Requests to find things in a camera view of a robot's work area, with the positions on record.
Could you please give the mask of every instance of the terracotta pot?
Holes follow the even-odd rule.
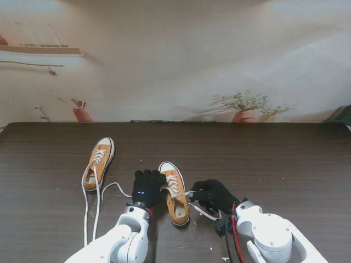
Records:
[[[79,110],[77,108],[73,109],[73,113],[75,114],[77,121],[79,122],[92,122],[92,118],[90,117],[89,113],[85,110]]]
[[[0,45],[8,45],[6,39],[3,38],[3,36],[1,36],[1,34],[0,34]]]
[[[254,110],[238,111],[231,122],[255,122],[256,118],[254,117],[254,114]]]
[[[259,117],[259,122],[274,122],[276,115],[264,114]]]

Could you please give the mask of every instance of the black glove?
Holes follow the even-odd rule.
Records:
[[[133,202],[142,202],[150,208],[165,200],[165,195],[161,193],[162,186],[167,183],[166,176],[159,171],[140,170],[135,172],[133,185]]]
[[[218,209],[230,214],[233,203],[237,205],[239,200],[233,196],[225,186],[217,180],[198,181],[191,189],[194,191],[191,202],[199,200],[199,204],[205,207],[210,214],[218,213]]]

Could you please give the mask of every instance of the white rubber toe cap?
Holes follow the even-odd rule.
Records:
[[[176,170],[176,167],[170,163],[170,162],[164,162],[161,163],[159,171],[163,172],[163,171],[170,171],[170,170]]]
[[[98,145],[111,145],[111,138],[108,138],[108,137],[106,137],[106,138],[103,138],[103,139],[101,139],[97,144]]]

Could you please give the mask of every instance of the wood grain surface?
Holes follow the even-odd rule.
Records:
[[[1,262],[64,262],[83,247],[81,176],[105,136],[116,147],[105,185],[118,181],[131,193],[134,171],[170,161],[187,190],[216,178],[292,221],[330,263],[350,262],[351,133],[325,123],[12,123],[0,135]],[[91,238],[97,199],[88,198]],[[106,191],[97,236],[128,201],[117,187]],[[190,208],[191,223],[179,230],[166,204],[154,211],[147,262],[224,262],[225,240],[211,221]]]

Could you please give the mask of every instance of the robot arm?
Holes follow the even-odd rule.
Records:
[[[148,252],[149,221],[147,210],[140,206],[128,206],[114,228],[65,263],[142,263]]]
[[[294,244],[302,263],[327,263],[317,249],[291,222],[275,214],[263,214],[262,208],[250,201],[235,209],[237,231],[253,238],[247,249],[255,263],[287,263]]]

